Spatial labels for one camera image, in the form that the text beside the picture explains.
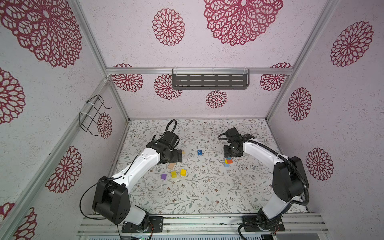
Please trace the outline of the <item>natural wood rectangular block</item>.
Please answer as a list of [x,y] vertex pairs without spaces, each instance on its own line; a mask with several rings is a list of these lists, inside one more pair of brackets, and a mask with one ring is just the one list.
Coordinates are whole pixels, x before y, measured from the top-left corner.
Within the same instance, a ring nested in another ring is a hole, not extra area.
[[170,163],[168,169],[172,170],[175,167],[176,163]]

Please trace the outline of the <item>yellow-green wood cube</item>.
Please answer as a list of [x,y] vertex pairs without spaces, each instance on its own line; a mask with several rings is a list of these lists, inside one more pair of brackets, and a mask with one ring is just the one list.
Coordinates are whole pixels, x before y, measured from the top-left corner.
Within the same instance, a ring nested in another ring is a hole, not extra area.
[[171,172],[171,177],[172,177],[172,179],[177,178],[177,177],[178,177],[177,172],[172,171],[172,172]]

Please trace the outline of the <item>yellow wood cube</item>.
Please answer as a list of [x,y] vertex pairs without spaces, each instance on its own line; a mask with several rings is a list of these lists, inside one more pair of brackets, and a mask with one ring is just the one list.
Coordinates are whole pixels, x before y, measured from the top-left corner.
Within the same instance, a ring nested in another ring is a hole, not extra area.
[[185,170],[185,169],[181,169],[180,175],[181,175],[182,177],[185,177],[185,176],[187,175],[187,170]]

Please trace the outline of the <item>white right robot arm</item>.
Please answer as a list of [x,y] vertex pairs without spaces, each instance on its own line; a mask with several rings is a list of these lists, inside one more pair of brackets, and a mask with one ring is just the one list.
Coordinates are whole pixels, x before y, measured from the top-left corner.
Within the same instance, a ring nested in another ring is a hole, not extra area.
[[309,182],[300,158],[281,155],[252,135],[241,135],[236,128],[220,134],[218,140],[228,142],[224,146],[226,158],[239,158],[248,154],[272,170],[273,193],[258,213],[263,221],[282,216],[292,205],[309,204]]

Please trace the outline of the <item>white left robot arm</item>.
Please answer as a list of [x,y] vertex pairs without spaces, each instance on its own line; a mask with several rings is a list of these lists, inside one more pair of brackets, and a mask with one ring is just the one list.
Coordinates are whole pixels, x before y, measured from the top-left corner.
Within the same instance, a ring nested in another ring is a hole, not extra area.
[[150,214],[131,204],[130,193],[154,166],[182,161],[182,150],[176,149],[179,141],[175,133],[165,131],[158,140],[152,139],[128,167],[110,178],[100,178],[92,209],[115,225],[125,222],[146,228]]

